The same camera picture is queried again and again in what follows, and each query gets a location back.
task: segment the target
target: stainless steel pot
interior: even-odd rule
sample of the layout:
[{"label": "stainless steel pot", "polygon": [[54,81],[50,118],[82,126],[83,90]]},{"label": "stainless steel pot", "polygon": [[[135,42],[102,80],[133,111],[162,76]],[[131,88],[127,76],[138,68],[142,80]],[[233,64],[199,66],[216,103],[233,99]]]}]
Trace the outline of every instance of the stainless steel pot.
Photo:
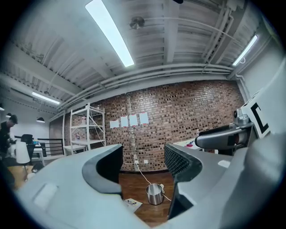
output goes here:
[{"label": "stainless steel pot", "polygon": [[164,196],[162,187],[159,184],[151,184],[146,188],[148,202],[152,205],[158,205],[163,202]]}]

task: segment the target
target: ceiling light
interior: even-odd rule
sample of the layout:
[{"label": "ceiling light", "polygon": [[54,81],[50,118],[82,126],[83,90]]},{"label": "ceiling light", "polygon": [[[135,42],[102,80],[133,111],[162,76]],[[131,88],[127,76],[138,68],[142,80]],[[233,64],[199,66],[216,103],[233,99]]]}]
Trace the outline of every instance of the ceiling light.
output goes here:
[{"label": "ceiling light", "polygon": [[125,67],[134,64],[133,59],[114,21],[101,0],[93,0],[85,8],[102,30]]},{"label": "ceiling light", "polygon": [[44,123],[45,120],[44,120],[42,117],[40,117],[40,118],[37,119],[37,122],[39,122],[39,123]]},{"label": "ceiling light", "polygon": [[53,102],[53,103],[55,103],[55,104],[57,104],[57,105],[59,104],[58,101],[55,101],[55,100],[50,99],[50,98],[48,98],[48,97],[42,96],[42,95],[37,94],[37,93],[35,93],[35,92],[32,92],[32,95],[37,96],[37,97],[39,97],[39,98],[41,98],[41,99],[47,100],[47,101],[49,101],[49,102]]},{"label": "ceiling light", "polygon": [[235,62],[232,64],[233,66],[236,66],[240,60],[245,56],[245,54],[249,51],[249,49],[254,45],[255,41],[257,40],[258,36],[255,35],[249,44],[246,46],[246,48],[243,50],[243,52],[239,55],[239,57],[235,60]]}]

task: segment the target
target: ceiling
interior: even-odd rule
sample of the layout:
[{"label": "ceiling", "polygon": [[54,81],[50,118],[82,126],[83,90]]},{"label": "ceiling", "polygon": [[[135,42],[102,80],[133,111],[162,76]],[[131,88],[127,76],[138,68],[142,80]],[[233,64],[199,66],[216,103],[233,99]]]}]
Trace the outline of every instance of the ceiling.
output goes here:
[{"label": "ceiling", "polygon": [[[103,0],[135,62],[126,68],[85,9],[88,2],[51,0],[26,12],[0,64],[2,96],[26,94],[30,101],[38,91],[61,104],[32,102],[57,113],[147,81],[226,79],[261,24],[260,13],[244,0]],[[129,26],[135,16],[145,20],[139,30]]]}]

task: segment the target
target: man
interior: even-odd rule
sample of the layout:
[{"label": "man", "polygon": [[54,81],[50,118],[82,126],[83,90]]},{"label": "man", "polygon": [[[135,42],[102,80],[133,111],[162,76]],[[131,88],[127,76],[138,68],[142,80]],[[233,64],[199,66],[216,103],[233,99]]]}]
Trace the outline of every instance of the man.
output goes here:
[{"label": "man", "polygon": [[10,128],[15,124],[18,124],[18,119],[16,115],[12,115],[7,122],[2,122],[0,127],[0,157],[7,156],[7,150],[11,144],[14,144],[10,138]]}]

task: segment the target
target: shelving unit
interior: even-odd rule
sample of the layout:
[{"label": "shelving unit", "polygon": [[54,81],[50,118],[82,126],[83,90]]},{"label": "shelving unit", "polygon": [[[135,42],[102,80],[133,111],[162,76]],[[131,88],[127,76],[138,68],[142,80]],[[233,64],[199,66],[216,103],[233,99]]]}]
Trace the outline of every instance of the shelving unit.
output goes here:
[{"label": "shelving unit", "polygon": [[[94,143],[99,143],[102,142],[103,146],[106,146],[106,141],[105,141],[105,124],[104,124],[104,109],[100,110],[98,108],[92,107],[90,106],[90,103],[88,103],[84,109],[81,110],[77,110],[77,111],[72,111],[71,110],[71,124],[72,124],[72,120],[73,120],[73,116],[75,115],[79,115],[79,116],[86,116],[86,124],[82,124],[82,125],[77,125],[77,126],[70,126],[70,140],[71,140],[71,153],[73,154],[73,148],[72,148],[72,144],[77,144],[77,145],[86,145],[88,147],[88,150],[91,150],[90,144],[94,144]],[[95,121],[94,121],[94,117],[95,116],[101,116],[102,117],[102,125],[98,125]],[[85,129],[86,132],[86,139],[80,139],[80,140],[72,140],[72,134],[76,129],[79,128],[83,128]],[[98,131],[101,131],[103,133],[103,139],[100,139],[99,135],[98,138],[99,139],[90,139],[90,133],[89,131],[94,128],[97,132],[98,135]]]}]

